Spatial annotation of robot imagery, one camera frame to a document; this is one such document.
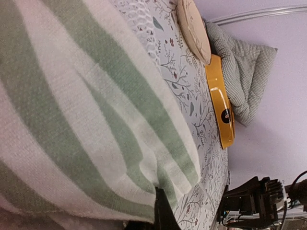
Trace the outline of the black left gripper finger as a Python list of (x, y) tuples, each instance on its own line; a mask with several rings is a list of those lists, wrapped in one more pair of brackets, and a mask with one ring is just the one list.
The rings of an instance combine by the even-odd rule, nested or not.
[(155, 188), (154, 223), (129, 221), (124, 230), (181, 230), (163, 189)]

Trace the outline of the green striped pet tent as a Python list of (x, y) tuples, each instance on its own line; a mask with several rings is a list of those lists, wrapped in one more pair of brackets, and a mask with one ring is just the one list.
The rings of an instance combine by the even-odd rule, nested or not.
[(0, 3), (0, 207), (90, 229), (153, 223), (200, 180), (187, 122), (107, 0)]

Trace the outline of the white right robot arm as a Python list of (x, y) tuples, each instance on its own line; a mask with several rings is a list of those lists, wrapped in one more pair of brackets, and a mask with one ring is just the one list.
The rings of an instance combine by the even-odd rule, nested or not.
[(297, 206), (307, 211), (307, 181), (299, 181), (307, 174), (300, 173), (290, 185), (278, 179), (253, 177), (241, 186), (225, 188), (217, 222), (227, 228), (242, 230), (282, 229), (286, 214)]

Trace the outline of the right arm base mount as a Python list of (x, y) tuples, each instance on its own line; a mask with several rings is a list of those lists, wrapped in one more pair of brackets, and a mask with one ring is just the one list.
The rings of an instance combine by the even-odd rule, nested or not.
[[(217, 211), (217, 222), (227, 228), (242, 230), (263, 230), (277, 224), (282, 228), (287, 207), (287, 195), (278, 179), (264, 177), (259, 180), (255, 176), (235, 189), (225, 188)], [(259, 217), (224, 223), (231, 211), (237, 211), (241, 217), (254, 214), (259, 214)]]

